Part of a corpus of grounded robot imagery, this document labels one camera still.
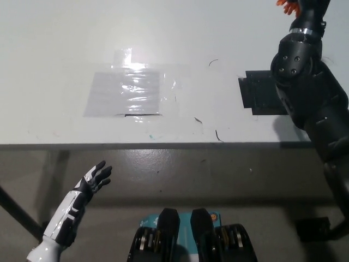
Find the clear tape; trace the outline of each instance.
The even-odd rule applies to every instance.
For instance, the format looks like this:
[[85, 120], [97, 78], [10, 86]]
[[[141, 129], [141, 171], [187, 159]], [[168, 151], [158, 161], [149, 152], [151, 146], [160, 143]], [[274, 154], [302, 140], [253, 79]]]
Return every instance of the clear tape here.
[[86, 117], [178, 115], [181, 66], [132, 62], [132, 49], [116, 50], [109, 70], [93, 78]]

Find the table leg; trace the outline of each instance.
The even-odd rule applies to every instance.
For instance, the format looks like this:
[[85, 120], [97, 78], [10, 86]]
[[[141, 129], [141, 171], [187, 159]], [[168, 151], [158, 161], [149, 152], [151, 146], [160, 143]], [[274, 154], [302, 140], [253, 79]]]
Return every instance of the table leg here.
[[38, 241], [43, 239], [44, 229], [13, 200], [0, 186], [0, 206], [2, 206], [18, 223], [20, 223]]
[[331, 230], [329, 238], [331, 240], [338, 240], [347, 235], [349, 235], [349, 223], [345, 219], [343, 222], [341, 222], [334, 229]]

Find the black bracket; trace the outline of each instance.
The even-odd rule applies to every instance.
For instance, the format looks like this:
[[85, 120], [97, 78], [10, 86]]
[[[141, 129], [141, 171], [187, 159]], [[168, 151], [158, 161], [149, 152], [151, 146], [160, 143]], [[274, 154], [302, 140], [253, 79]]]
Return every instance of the black bracket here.
[[302, 242], [337, 240], [349, 234], [349, 223], [344, 220], [330, 229], [328, 217], [296, 221], [297, 234]]
[[253, 115], [287, 115], [270, 70], [246, 71], [239, 84], [244, 108], [251, 108]]

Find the white robotic forearm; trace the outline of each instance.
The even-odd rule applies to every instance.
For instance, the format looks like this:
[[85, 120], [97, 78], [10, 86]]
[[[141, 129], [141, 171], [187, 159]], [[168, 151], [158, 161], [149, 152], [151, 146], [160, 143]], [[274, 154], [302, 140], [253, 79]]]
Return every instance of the white robotic forearm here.
[[65, 196], [44, 232], [42, 243], [30, 252], [27, 261], [59, 262], [61, 252], [75, 240], [85, 206], [102, 186], [110, 183], [112, 167], [102, 170], [104, 165], [102, 161], [91, 168]]

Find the concrete floor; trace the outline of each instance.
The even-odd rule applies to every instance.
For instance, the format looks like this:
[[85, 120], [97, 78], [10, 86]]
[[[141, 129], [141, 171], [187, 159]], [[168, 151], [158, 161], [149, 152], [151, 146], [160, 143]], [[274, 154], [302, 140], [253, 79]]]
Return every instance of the concrete floor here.
[[[259, 261], [348, 261], [349, 238], [303, 245], [293, 221], [342, 215], [322, 164], [302, 150], [114, 150], [0, 152], [0, 183], [37, 221], [49, 220], [66, 192], [101, 160], [112, 183], [91, 201], [61, 261], [126, 261], [139, 221], [163, 207], [221, 212], [242, 223]], [[25, 261], [36, 245], [0, 208], [0, 261]]]

